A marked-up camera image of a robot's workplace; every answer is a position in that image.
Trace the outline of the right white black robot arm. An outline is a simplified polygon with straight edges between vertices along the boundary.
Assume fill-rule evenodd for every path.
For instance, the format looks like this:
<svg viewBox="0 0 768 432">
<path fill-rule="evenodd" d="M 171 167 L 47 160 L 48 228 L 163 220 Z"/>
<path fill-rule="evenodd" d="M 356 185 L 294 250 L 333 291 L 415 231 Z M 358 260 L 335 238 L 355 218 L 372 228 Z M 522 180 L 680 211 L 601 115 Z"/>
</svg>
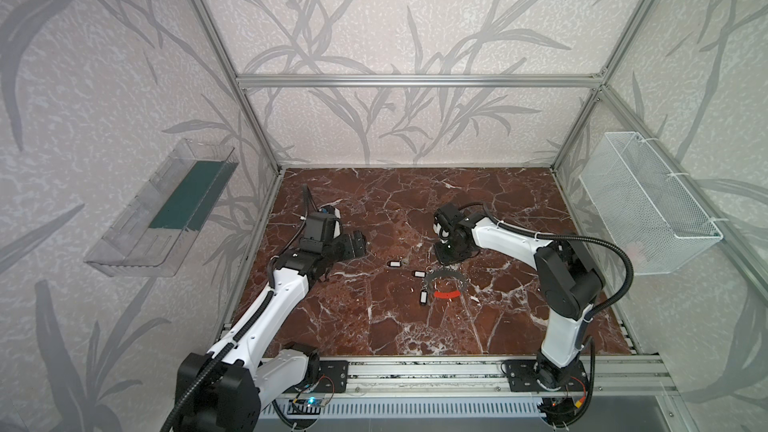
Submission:
<svg viewBox="0 0 768 432">
<path fill-rule="evenodd" d="M 545 390 L 560 389 L 577 369 L 586 323 L 604 287 L 604 277 L 589 244 L 612 252 L 602 239 L 535 232 L 492 218 L 467 213 L 448 203 L 434 214 L 438 236 L 434 251 L 440 264 L 452 265 L 492 250 L 532 267 L 549 307 L 545 338 L 537 352 L 536 380 Z"/>
</svg>

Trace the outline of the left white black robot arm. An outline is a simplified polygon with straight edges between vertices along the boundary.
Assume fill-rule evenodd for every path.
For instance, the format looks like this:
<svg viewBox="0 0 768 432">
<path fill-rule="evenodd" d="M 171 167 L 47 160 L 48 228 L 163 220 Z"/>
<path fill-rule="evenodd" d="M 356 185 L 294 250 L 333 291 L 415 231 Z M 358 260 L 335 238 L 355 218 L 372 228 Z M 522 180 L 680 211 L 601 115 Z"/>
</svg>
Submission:
<svg viewBox="0 0 768 432">
<path fill-rule="evenodd" d="M 174 406 L 164 431 L 252 431 L 261 412 L 284 391 L 318 382 L 311 346 L 293 345 L 272 359 L 264 354 L 283 323 L 311 288 L 339 262 L 361 258 L 366 239 L 344 231 L 340 213 L 310 212 L 295 248 L 273 258 L 267 283 L 245 314 L 203 354 L 178 368 Z"/>
</svg>

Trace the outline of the metal keyring plate red handle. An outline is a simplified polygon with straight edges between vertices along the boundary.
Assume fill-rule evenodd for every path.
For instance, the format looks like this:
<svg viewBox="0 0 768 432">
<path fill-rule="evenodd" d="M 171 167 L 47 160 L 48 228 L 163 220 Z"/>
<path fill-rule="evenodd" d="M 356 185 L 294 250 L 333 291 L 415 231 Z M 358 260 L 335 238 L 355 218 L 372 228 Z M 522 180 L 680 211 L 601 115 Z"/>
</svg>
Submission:
<svg viewBox="0 0 768 432">
<path fill-rule="evenodd" d="M 468 291 L 469 280 L 460 271 L 440 268 L 428 272 L 424 278 L 424 289 L 430 299 L 452 300 Z"/>
</svg>

